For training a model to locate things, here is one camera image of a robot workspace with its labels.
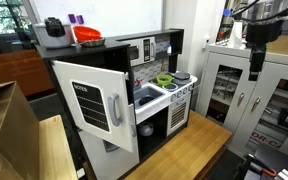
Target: microwave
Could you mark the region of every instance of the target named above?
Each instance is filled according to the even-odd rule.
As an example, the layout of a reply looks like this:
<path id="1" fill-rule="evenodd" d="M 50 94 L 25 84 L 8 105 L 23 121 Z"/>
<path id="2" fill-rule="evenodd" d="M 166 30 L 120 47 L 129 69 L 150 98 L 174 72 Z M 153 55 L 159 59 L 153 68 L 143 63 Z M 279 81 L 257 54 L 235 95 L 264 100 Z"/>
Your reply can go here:
<path id="1" fill-rule="evenodd" d="M 130 44 L 129 60 L 131 62 L 131 66 L 137 66 L 155 60 L 155 37 L 132 39 L 121 42 Z"/>

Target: purple cup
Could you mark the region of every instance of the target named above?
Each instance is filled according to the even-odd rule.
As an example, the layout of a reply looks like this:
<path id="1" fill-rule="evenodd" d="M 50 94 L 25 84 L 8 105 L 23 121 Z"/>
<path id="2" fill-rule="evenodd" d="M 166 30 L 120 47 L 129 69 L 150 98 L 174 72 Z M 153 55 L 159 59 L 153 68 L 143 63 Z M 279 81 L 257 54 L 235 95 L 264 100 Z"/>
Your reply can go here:
<path id="1" fill-rule="evenodd" d="M 74 14 L 68 14 L 68 17 L 70 18 L 71 23 L 76 23 L 75 15 Z"/>
<path id="2" fill-rule="evenodd" d="M 83 16 L 82 16 L 82 15 L 78 15 L 78 16 L 76 16 L 76 18 L 77 18 L 77 22 L 78 22 L 79 24 L 84 24 L 84 19 L 83 19 Z"/>

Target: toy kitchen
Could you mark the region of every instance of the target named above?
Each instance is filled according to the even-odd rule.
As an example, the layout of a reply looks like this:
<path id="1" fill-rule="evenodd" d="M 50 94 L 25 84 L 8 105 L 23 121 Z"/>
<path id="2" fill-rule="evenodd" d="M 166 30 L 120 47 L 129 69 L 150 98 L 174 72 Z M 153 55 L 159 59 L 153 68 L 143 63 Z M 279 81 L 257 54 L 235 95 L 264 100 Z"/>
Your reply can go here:
<path id="1" fill-rule="evenodd" d="M 125 175 L 187 126 L 197 78 L 176 71 L 183 37 L 169 29 L 37 47 L 97 179 Z"/>

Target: green toy bowl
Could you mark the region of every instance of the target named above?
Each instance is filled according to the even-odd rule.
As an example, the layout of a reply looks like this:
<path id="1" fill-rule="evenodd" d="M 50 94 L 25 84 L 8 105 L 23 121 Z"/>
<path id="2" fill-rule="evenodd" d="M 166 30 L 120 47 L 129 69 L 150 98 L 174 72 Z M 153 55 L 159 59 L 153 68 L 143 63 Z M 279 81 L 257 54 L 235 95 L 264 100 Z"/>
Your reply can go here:
<path id="1" fill-rule="evenodd" d="M 171 82 L 172 82 L 172 79 L 173 79 L 172 76 L 166 75 L 166 74 L 164 74 L 164 75 L 159 75 L 159 76 L 156 77 L 157 83 L 158 83 L 158 85 L 160 85 L 160 86 L 170 85 Z"/>

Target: cardboard box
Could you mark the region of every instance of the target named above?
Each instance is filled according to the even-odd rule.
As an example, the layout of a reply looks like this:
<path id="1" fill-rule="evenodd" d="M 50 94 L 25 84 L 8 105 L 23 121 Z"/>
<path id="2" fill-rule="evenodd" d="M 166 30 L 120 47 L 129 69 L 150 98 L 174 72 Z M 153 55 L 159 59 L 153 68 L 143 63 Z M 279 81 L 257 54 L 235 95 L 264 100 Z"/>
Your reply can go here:
<path id="1" fill-rule="evenodd" d="M 16 82 L 0 84 L 0 179 L 39 179 L 39 122 Z"/>

